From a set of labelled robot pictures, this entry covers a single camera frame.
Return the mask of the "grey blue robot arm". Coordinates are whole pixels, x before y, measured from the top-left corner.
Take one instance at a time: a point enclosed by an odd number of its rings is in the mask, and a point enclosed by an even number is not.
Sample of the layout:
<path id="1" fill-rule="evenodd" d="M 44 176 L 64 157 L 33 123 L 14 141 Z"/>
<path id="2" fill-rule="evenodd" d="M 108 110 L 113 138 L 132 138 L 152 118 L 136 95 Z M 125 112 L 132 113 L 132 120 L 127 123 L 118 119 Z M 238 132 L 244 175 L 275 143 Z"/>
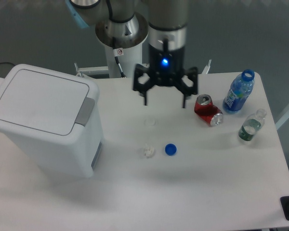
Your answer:
<path id="1" fill-rule="evenodd" d="M 198 93 L 198 69 L 184 69 L 188 8 L 186 0 L 146 0 L 149 16 L 135 0 L 68 0 L 82 28 L 95 33 L 108 56 L 111 77 L 132 77 L 143 97 L 154 86 L 175 87 L 184 99 Z"/>

